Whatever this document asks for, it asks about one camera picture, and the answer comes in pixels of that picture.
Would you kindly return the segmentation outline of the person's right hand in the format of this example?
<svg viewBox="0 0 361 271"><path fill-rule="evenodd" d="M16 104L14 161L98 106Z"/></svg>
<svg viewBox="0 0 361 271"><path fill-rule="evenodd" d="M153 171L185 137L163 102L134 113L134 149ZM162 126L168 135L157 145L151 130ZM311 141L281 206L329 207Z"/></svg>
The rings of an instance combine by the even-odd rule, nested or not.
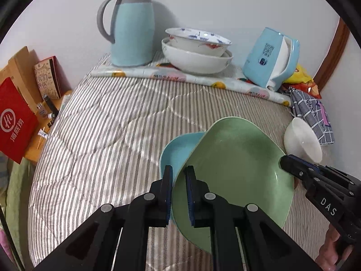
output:
<svg viewBox="0 0 361 271"><path fill-rule="evenodd" d="M322 270L334 271L337 270L337 262L339 255L336 251L337 241L340 238L338 231L330 224L326 232L325 242L319 249L319 254L315 259Z"/></svg>

